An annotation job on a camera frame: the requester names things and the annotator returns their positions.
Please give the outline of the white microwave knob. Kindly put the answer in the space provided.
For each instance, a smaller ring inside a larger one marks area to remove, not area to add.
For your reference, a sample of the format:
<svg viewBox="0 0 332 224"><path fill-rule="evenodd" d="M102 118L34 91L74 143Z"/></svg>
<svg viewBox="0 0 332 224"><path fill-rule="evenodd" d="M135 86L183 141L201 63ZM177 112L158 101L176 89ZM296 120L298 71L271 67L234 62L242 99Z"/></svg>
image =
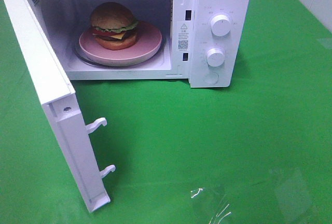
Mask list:
<svg viewBox="0 0 332 224"><path fill-rule="evenodd" d="M225 61L225 53L220 48L210 49L206 54L206 61L211 67L219 67Z"/></svg>
<svg viewBox="0 0 332 224"><path fill-rule="evenodd" d="M230 17L225 13L218 13L210 20L211 31L215 36L227 35L231 29Z"/></svg>

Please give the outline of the lower white microwave knob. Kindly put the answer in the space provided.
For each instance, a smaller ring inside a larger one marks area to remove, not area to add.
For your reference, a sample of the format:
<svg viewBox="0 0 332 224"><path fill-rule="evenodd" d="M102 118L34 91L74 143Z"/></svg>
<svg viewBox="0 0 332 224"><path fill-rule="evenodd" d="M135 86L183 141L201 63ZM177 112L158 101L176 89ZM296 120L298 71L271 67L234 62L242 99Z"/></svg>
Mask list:
<svg viewBox="0 0 332 224"><path fill-rule="evenodd" d="M225 61L225 53L220 48L210 49L206 54L206 61L211 67L219 67Z"/></svg>

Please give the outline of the white microwave door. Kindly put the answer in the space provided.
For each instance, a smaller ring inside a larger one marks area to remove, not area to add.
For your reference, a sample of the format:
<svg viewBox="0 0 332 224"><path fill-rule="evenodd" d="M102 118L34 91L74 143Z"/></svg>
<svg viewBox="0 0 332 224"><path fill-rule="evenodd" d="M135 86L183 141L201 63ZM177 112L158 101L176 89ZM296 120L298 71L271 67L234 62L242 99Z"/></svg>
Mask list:
<svg viewBox="0 0 332 224"><path fill-rule="evenodd" d="M32 0L4 0L37 96L89 212L110 202L89 134L107 125L105 118L85 124L75 90L34 11Z"/></svg>

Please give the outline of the white microwave oven body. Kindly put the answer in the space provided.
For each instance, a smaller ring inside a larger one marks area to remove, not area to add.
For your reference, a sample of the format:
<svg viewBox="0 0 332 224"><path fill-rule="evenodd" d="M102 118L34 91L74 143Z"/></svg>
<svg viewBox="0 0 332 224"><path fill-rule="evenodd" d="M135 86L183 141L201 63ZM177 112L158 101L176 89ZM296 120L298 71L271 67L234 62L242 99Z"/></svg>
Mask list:
<svg viewBox="0 0 332 224"><path fill-rule="evenodd" d="M187 79L193 88L230 85L249 0L32 0L33 11L60 64L71 80ZM161 70L110 69L88 65L73 51L79 36L90 25L93 9L103 2L128 7L136 18L162 32L170 68ZM210 20L218 13L230 17L230 32L222 37L211 31ZM211 67L210 49L220 48L225 61ZM209 72L219 81L204 82Z"/></svg>

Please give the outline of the pink speckled plate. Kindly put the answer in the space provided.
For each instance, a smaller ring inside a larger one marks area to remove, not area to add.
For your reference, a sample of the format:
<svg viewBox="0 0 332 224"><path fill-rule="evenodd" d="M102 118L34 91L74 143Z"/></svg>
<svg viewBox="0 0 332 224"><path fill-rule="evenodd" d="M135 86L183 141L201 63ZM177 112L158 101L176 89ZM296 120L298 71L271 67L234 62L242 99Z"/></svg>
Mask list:
<svg viewBox="0 0 332 224"><path fill-rule="evenodd" d="M88 60L106 66L132 66L145 62L154 56L162 43L162 34L154 25L141 21L137 26L137 40L134 45L121 50L102 47L86 30L79 37L79 46Z"/></svg>

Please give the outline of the round white door-release button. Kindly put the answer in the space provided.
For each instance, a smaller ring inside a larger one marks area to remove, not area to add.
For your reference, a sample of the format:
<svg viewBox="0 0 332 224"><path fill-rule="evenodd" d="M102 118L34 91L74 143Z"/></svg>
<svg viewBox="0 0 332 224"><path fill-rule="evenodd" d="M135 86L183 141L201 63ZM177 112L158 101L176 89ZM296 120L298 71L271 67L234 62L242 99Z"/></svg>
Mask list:
<svg viewBox="0 0 332 224"><path fill-rule="evenodd" d="M215 72L209 72L204 76L204 82L210 85L214 85L219 81L219 75Z"/></svg>

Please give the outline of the burger with lettuce and cheese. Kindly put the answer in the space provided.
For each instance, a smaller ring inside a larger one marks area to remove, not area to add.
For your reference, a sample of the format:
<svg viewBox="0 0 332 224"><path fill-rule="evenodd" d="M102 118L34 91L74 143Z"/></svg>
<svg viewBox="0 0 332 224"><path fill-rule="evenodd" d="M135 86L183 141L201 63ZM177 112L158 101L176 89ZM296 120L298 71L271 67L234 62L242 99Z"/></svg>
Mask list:
<svg viewBox="0 0 332 224"><path fill-rule="evenodd" d="M133 46L137 40L138 24L128 8L115 2L97 6L90 15L92 35L99 45L110 50Z"/></svg>

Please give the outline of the green table cloth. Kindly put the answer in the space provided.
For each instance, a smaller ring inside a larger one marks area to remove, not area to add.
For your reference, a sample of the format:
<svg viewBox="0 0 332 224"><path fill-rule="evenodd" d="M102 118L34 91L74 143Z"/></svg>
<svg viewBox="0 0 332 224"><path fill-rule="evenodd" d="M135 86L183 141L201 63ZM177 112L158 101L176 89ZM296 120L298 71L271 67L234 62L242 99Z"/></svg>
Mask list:
<svg viewBox="0 0 332 224"><path fill-rule="evenodd" d="M331 223L331 33L250 0L231 86L75 81L111 202L89 213L1 5L1 223Z"/></svg>

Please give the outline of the upper white microwave knob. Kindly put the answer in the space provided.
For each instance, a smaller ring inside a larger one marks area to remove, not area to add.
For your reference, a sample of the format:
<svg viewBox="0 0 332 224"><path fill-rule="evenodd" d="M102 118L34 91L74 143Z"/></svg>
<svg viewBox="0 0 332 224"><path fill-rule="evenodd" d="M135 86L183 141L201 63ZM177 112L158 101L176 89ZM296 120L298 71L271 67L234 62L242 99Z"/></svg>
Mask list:
<svg viewBox="0 0 332 224"><path fill-rule="evenodd" d="M227 35L231 29L230 17L225 13L218 13L210 20L211 31L215 36Z"/></svg>

